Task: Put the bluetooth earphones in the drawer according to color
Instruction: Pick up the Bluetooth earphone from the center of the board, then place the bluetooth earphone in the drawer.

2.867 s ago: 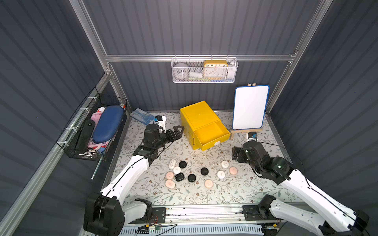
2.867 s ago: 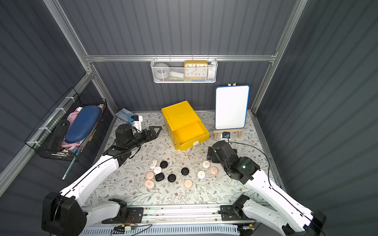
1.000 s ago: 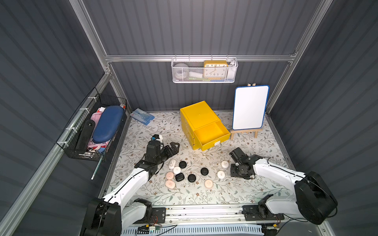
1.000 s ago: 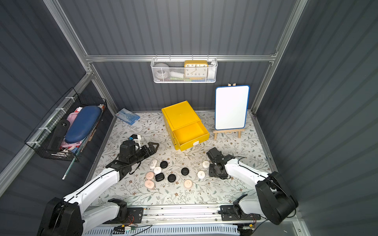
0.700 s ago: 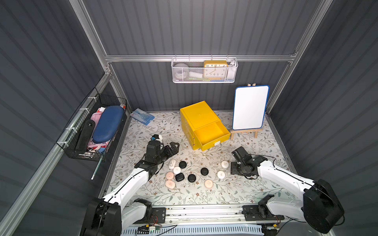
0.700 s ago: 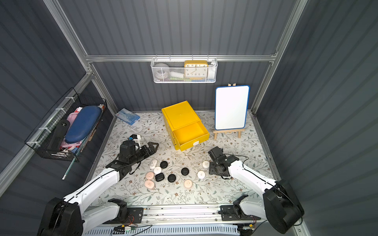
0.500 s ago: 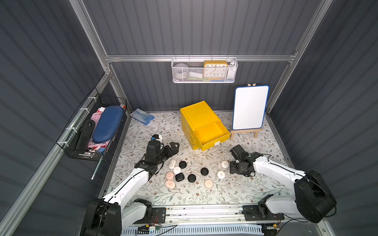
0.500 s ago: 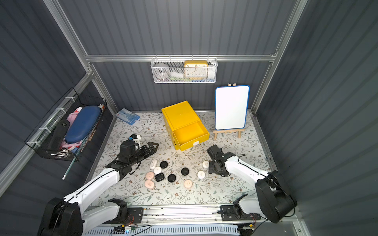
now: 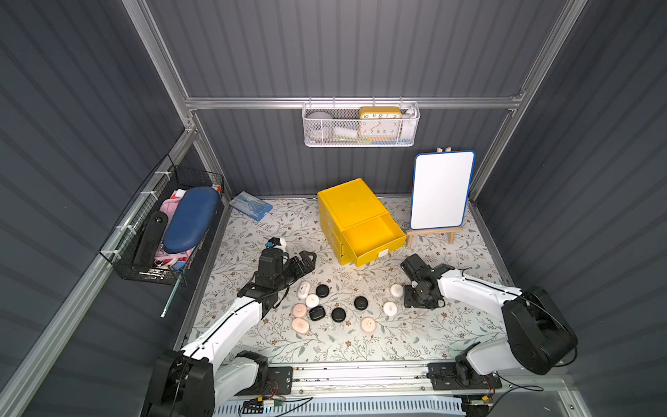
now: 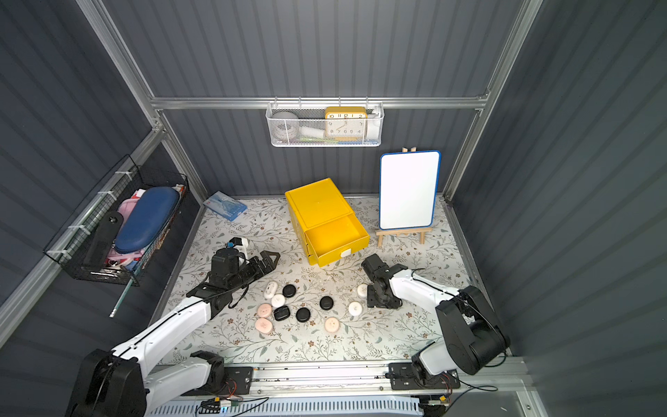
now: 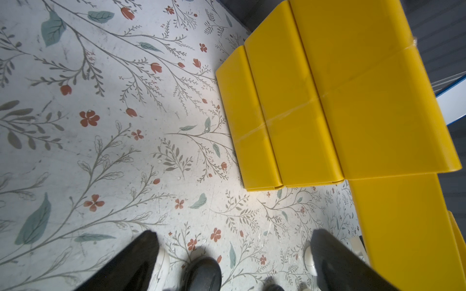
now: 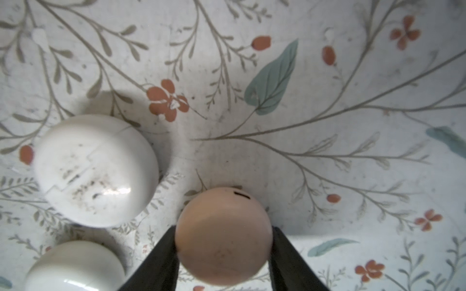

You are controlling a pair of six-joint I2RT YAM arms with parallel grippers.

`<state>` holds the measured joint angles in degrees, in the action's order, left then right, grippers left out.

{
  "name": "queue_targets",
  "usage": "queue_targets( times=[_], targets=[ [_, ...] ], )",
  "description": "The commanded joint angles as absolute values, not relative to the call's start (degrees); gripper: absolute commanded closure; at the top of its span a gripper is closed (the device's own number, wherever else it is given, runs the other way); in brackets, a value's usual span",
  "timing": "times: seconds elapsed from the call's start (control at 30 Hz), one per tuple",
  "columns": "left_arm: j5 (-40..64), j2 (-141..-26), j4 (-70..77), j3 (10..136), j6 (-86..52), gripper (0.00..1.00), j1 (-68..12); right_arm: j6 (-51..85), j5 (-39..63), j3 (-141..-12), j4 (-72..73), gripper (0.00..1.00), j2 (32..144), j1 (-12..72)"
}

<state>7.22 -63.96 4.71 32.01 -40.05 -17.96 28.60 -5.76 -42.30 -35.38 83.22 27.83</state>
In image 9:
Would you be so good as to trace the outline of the yellow drawer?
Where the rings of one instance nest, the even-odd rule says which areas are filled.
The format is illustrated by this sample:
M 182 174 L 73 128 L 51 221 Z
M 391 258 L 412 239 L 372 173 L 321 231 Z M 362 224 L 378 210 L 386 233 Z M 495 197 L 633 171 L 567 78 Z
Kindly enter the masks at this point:
M 406 244 L 406 234 L 389 213 L 376 216 L 342 232 L 340 263 L 361 267 Z

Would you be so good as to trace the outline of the yellow drawer cabinet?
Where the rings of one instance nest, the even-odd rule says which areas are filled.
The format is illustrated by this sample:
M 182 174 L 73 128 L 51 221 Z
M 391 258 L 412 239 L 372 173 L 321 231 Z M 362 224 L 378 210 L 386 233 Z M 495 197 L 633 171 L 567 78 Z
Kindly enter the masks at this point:
M 357 178 L 317 194 L 320 225 L 341 265 L 353 262 L 355 255 L 346 250 L 343 232 L 387 213 L 370 187 Z

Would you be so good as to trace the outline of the pink oval earphone case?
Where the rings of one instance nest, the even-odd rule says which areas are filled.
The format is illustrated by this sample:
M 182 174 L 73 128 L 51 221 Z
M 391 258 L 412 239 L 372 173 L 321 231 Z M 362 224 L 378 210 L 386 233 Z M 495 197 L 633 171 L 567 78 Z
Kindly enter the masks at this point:
M 295 318 L 291 323 L 291 327 L 299 335 L 305 335 L 309 332 L 309 323 L 303 318 Z

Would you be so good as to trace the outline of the pink round earphone case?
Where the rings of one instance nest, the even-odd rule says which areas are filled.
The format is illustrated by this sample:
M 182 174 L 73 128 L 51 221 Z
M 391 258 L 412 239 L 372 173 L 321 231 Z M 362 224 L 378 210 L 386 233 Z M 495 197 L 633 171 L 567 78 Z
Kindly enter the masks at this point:
M 364 317 L 361 320 L 361 330 L 364 333 L 372 334 L 377 328 L 377 323 L 372 317 Z

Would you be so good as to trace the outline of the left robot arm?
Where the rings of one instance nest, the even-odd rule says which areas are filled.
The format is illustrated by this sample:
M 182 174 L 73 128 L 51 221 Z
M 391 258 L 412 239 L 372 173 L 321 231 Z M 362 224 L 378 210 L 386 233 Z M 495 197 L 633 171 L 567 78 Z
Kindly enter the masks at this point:
M 232 348 L 267 314 L 279 306 L 279 295 L 316 268 L 317 255 L 303 250 L 291 257 L 269 242 L 257 271 L 237 293 L 229 310 L 180 350 L 158 357 L 142 405 L 142 416 L 211 416 L 215 407 L 241 391 L 260 394 L 269 365 L 261 354 L 243 351 L 229 365 Z

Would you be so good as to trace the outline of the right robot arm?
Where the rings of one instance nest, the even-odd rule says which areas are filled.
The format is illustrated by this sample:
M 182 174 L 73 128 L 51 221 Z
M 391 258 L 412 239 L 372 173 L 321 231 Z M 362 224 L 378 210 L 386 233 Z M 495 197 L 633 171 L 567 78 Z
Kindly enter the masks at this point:
M 450 265 L 431 267 L 416 254 L 401 263 L 401 270 L 410 281 L 404 289 L 407 308 L 434 310 L 462 302 L 502 322 L 504 337 L 475 342 L 456 357 L 462 382 L 515 368 L 546 375 L 576 361 L 578 337 L 543 288 L 488 283 Z

